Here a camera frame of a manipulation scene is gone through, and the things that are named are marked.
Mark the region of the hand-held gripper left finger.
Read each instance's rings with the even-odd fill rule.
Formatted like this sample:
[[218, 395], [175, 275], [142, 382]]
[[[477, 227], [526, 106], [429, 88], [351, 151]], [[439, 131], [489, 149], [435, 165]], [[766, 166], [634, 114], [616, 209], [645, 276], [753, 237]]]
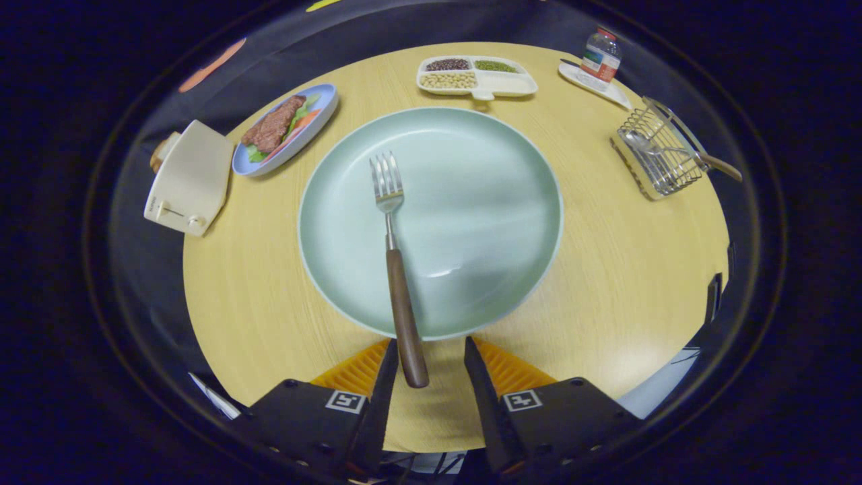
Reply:
[[313, 381], [281, 381], [233, 431], [321, 475], [366, 478], [380, 466], [398, 368], [396, 341], [379, 341]]

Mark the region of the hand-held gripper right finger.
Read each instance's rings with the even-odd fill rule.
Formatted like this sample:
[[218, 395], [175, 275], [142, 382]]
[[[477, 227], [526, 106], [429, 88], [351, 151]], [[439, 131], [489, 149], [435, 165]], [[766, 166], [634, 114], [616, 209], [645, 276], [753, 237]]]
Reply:
[[557, 381], [484, 339], [465, 339], [464, 363], [498, 481], [589, 479], [644, 427], [586, 378]]

